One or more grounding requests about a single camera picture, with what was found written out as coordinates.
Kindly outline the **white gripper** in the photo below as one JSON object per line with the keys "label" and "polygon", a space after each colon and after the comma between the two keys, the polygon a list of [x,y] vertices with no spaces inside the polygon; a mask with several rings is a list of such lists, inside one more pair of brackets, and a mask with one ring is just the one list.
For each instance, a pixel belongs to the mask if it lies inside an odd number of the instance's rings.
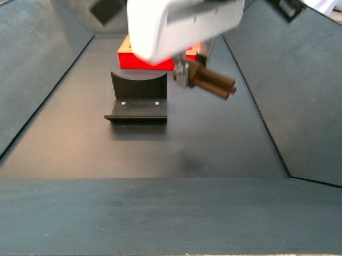
{"label": "white gripper", "polygon": [[[152,59],[161,40],[178,37],[193,44],[235,28],[241,20],[244,0],[128,0],[126,20],[130,46]],[[182,54],[172,57],[173,80],[188,87],[189,66]]]}

